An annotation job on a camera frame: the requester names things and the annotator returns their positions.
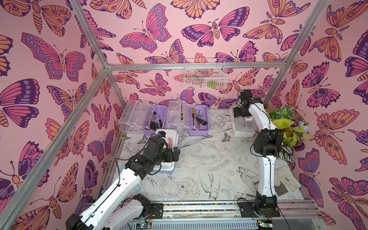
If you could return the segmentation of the white toolbox clear lid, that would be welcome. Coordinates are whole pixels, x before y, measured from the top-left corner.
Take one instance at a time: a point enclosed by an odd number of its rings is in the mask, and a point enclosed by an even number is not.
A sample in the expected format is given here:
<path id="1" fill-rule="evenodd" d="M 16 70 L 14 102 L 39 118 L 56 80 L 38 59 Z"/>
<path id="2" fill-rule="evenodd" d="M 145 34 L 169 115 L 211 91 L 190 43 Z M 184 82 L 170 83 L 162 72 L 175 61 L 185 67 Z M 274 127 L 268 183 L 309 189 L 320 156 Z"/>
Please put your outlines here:
<path id="1" fill-rule="evenodd" d="M 230 117 L 235 137 L 249 138 L 258 133 L 258 128 L 252 117 L 235 117 L 234 108 L 237 107 L 233 103 L 230 107 Z"/>

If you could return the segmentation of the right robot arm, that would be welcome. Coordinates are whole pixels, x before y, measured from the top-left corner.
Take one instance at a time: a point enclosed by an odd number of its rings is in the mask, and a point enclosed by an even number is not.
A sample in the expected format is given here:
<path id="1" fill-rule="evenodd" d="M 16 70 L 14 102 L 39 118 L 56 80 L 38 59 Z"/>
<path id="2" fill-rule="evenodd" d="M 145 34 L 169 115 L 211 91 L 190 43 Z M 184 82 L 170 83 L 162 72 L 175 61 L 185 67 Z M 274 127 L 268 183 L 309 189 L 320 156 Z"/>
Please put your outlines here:
<path id="1" fill-rule="evenodd" d="M 284 132 L 274 125 L 265 111 L 260 98 L 251 90 L 242 90 L 238 95 L 238 106 L 233 109 L 234 117 L 252 117 L 258 128 L 258 136 L 250 152 L 259 160 L 259 184 L 253 209 L 256 215 L 280 217 L 274 185 L 274 170 L 278 152 L 281 150 Z"/>

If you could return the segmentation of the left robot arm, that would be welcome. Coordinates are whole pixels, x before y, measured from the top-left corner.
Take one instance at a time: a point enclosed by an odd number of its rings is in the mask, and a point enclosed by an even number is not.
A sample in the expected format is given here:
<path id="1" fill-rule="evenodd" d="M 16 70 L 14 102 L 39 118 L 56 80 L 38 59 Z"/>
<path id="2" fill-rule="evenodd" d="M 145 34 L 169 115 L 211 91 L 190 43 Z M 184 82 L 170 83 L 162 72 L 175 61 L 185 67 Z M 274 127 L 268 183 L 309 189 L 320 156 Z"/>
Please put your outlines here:
<path id="1" fill-rule="evenodd" d="M 171 172 L 179 160 L 179 135 L 175 130 L 160 129 L 145 146 L 131 156 L 120 170 L 118 179 L 80 215 L 72 214 L 66 221 L 68 230 L 118 230 L 134 219 L 147 221 L 152 210 L 151 201 L 142 194 L 132 198 L 133 189 L 147 175 Z"/>

